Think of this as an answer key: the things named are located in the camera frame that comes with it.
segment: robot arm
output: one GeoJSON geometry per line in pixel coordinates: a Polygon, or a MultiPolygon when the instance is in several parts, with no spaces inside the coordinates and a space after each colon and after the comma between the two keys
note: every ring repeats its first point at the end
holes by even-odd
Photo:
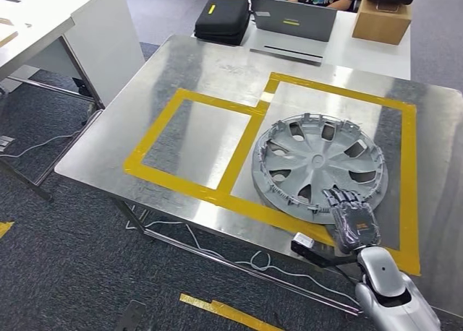
{"type": "Polygon", "coordinates": [[[381,236],[371,207],[356,192],[324,190],[334,216],[335,239],[350,257],[338,259],[318,252],[314,241],[298,233],[292,249],[322,267],[357,262],[362,279],[356,297],[380,331],[439,331],[440,322],[419,290],[400,272],[386,249],[377,246],[381,236]]]}

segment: cardboard box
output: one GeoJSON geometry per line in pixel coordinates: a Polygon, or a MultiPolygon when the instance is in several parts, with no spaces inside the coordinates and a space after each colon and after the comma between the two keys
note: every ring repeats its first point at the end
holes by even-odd
{"type": "Polygon", "coordinates": [[[352,37],[397,45],[411,21],[409,5],[381,5],[378,9],[377,4],[362,0],[352,37]]]}

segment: black cable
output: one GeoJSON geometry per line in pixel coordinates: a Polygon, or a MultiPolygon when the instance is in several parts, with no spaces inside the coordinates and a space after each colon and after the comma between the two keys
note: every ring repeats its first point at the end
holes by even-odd
{"type": "Polygon", "coordinates": [[[343,270],[340,269],[340,268],[339,268],[339,267],[338,267],[338,266],[333,266],[333,267],[334,267],[334,269],[335,269],[336,271],[339,272],[339,273],[340,273],[341,276],[344,277],[344,278],[345,278],[345,279],[347,279],[347,280],[349,280],[349,283],[352,284],[353,286],[354,286],[354,287],[355,287],[355,286],[357,285],[357,283],[356,283],[356,282],[354,282],[354,281],[353,281],[353,280],[352,280],[350,277],[349,277],[348,275],[347,275],[347,274],[346,274],[344,271],[343,271],[343,270]]]}

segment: black glove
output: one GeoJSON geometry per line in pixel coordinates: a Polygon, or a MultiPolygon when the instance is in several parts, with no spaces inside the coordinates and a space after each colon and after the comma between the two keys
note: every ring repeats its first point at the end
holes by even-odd
{"type": "Polygon", "coordinates": [[[338,188],[324,189],[335,219],[335,240],[344,254],[379,244],[381,237],[373,210],[357,192],[338,188]]]}

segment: yellow tape square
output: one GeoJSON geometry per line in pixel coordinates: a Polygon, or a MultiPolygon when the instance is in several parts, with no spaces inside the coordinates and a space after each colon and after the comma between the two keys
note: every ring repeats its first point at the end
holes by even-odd
{"type": "Polygon", "coordinates": [[[150,181],[174,192],[180,192],[245,215],[254,220],[282,228],[292,233],[301,232],[325,244],[334,245],[331,236],[323,225],[307,223],[304,220],[271,209],[264,205],[230,195],[247,154],[256,137],[271,99],[280,82],[291,83],[326,93],[341,95],[356,100],[375,103],[399,110],[402,114],[400,250],[387,248],[399,268],[412,275],[420,274],[417,205],[416,167],[416,108],[414,105],[390,98],[347,90],[341,87],[313,82],[307,79],[272,73],[265,86],[261,100],[255,106],[246,106],[219,98],[178,89],[151,125],[147,134],[124,163],[125,173],[150,181]],[[142,164],[143,158],[158,139],[162,130],[181,106],[183,100],[191,100],[210,106],[223,108],[249,115],[251,118],[235,149],[228,166],[216,189],[199,185],[192,181],[173,176],[169,173],[142,164]]]}

